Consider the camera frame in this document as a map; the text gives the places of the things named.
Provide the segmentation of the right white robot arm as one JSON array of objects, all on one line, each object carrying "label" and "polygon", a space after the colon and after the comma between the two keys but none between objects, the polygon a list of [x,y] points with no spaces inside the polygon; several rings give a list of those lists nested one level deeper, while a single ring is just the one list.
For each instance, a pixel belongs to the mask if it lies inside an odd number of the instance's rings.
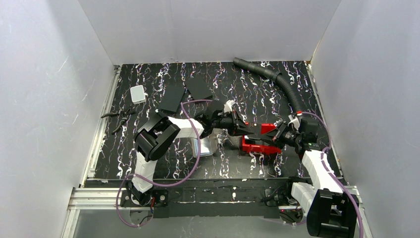
[{"label": "right white robot arm", "polygon": [[301,205],[306,217],[309,235],[319,238],[353,238],[355,232],[364,237],[364,226],[359,200],[338,180],[329,165],[326,152],[331,145],[321,148],[317,131],[326,127],[323,120],[310,112],[297,112],[289,123],[261,135],[271,146],[295,148],[301,163],[309,173],[311,183],[293,182],[291,196]]}]

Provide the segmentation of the red plastic bin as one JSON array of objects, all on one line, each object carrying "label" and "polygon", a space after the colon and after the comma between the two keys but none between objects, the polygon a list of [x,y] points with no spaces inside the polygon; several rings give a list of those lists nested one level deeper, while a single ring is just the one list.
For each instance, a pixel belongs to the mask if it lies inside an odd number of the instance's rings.
[{"label": "red plastic bin", "polygon": [[[259,132],[260,134],[267,133],[276,128],[274,124],[271,123],[245,123],[252,131],[255,133]],[[250,139],[247,135],[242,136],[241,149],[245,153],[257,153],[263,155],[273,155],[281,153],[281,149],[275,146],[270,146],[269,144],[263,141],[256,141]]]}]

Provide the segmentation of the grey leather card holder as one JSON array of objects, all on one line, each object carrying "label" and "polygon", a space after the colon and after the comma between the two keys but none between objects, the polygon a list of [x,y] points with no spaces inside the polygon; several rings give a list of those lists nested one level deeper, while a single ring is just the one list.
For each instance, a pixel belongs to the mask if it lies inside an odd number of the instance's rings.
[{"label": "grey leather card holder", "polygon": [[200,144],[196,138],[191,139],[192,149],[193,149],[193,157],[196,158],[198,156],[199,145],[201,146],[200,156],[210,156],[213,155],[217,150],[217,138],[215,137],[206,137],[200,140]]}]

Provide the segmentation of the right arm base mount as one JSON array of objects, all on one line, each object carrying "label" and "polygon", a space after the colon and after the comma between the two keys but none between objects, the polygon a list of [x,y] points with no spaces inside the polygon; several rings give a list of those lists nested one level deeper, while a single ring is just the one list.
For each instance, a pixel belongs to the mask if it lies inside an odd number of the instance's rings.
[{"label": "right arm base mount", "polygon": [[298,226],[306,222],[300,203],[288,196],[283,188],[268,188],[264,191],[261,202],[268,207],[279,209],[279,222],[284,225]]}]

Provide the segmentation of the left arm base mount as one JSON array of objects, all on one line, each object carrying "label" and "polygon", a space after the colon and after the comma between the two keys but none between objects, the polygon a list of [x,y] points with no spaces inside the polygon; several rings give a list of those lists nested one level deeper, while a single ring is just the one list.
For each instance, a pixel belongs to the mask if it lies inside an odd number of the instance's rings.
[{"label": "left arm base mount", "polygon": [[166,207],[168,204],[169,192],[167,189],[151,189],[140,194],[138,199],[131,191],[122,191],[119,202],[120,207]]}]

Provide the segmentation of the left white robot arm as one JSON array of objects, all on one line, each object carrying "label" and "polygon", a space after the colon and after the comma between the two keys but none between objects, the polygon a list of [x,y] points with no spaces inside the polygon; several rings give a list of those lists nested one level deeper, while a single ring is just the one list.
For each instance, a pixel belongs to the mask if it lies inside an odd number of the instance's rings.
[{"label": "left white robot arm", "polygon": [[175,139],[192,139],[192,147],[196,150],[193,168],[184,179],[173,184],[178,186],[191,177],[202,156],[213,154],[214,140],[211,135],[214,129],[226,129],[229,135],[236,137],[253,134],[234,109],[234,101],[222,103],[206,100],[206,103],[206,109],[193,118],[186,116],[185,119],[177,119],[156,112],[136,132],[136,168],[134,173],[128,175],[131,180],[126,184],[126,190],[128,196],[134,198],[139,205],[146,205],[152,201],[153,187],[165,186],[153,181],[154,173],[157,161],[166,154]]}]

